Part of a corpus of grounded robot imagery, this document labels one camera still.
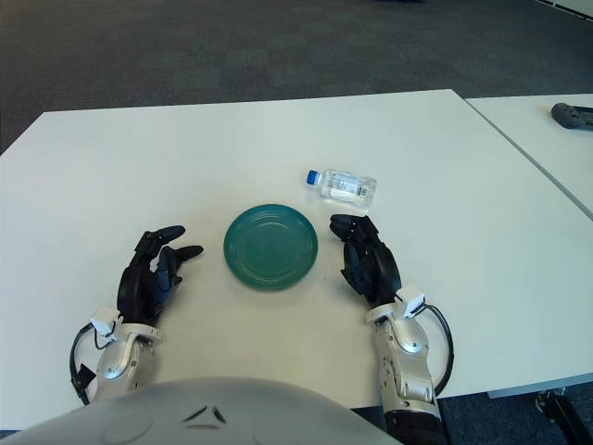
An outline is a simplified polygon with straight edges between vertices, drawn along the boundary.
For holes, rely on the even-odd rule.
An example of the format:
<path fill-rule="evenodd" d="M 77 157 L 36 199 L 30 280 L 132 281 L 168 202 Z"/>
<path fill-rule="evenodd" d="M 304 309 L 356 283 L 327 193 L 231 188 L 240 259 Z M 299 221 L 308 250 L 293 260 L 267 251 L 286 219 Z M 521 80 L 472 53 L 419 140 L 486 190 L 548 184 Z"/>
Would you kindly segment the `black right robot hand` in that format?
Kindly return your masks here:
<path fill-rule="evenodd" d="M 347 283 L 374 309 L 392 303 L 401 289 L 401 277 L 391 250 L 379 238 L 379 231 L 368 216 L 334 214 L 330 230 L 344 243 Z"/>

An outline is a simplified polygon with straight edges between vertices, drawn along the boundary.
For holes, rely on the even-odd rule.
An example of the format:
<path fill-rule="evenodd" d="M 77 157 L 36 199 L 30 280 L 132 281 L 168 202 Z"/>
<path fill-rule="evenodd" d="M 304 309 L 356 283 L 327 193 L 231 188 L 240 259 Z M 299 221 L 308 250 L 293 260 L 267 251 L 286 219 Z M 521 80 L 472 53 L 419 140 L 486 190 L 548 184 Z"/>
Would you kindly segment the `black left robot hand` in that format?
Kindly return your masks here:
<path fill-rule="evenodd" d="M 127 324 L 155 326 L 182 278 L 181 266 L 204 251 L 201 246 L 171 248 L 185 232 L 181 225 L 146 231 L 124 269 L 117 295 L 117 310 Z"/>

